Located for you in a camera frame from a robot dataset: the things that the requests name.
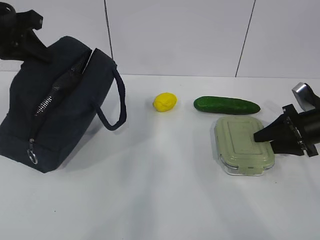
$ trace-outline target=lemon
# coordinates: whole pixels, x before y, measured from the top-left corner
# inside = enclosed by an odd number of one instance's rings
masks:
[[[153,102],[153,106],[158,112],[166,112],[174,108],[177,100],[178,99],[176,95],[169,92],[164,92],[156,96]]]

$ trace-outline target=bag strap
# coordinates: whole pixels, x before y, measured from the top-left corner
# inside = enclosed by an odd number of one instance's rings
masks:
[[[116,69],[113,68],[112,73],[115,78],[116,85],[118,87],[119,97],[120,97],[120,116],[119,116],[119,120],[116,122],[116,124],[110,125],[106,116],[102,112],[100,106],[95,101],[92,101],[92,106],[95,108],[95,111],[96,111],[98,117],[100,118],[101,122],[106,127],[106,129],[108,129],[110,131],[117,130],[127,120],[127,107],[126,107],[126,102],[125,102],[125,98],[126,98],[125,84],[124,84],[119,72]]]

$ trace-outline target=green plastic lid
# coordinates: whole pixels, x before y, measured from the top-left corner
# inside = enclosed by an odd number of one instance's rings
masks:
[[[255,142],[262,123],[250,116],[221,117],[215,126],[219,158],[232,175],[259,176],[275,164],[269,142]]]

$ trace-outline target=white table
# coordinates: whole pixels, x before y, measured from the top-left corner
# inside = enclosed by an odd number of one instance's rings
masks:
[[[0,73],[0,117],[14,72]],[[216,162],[211,130],[219,114],[201,113],[203,95],[258,103],[265,124],[294,103],[291,88],[319,80],[123,76],[127,123],[95,122],[84,145],[60,169],[43,174],[0,157],[1,240],[318,240],[320,157],[278,155],[259,177],[227,175]],[[158,113],[153,98],[178,97]],[[116,87],[103,108],[115,121]]]

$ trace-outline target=cucumber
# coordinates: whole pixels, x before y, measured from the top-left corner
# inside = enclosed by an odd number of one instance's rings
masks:
[[[259,105],[238,98],[202,96],[193,102],[194,107],[206,113],[248,115],[260,111]]]

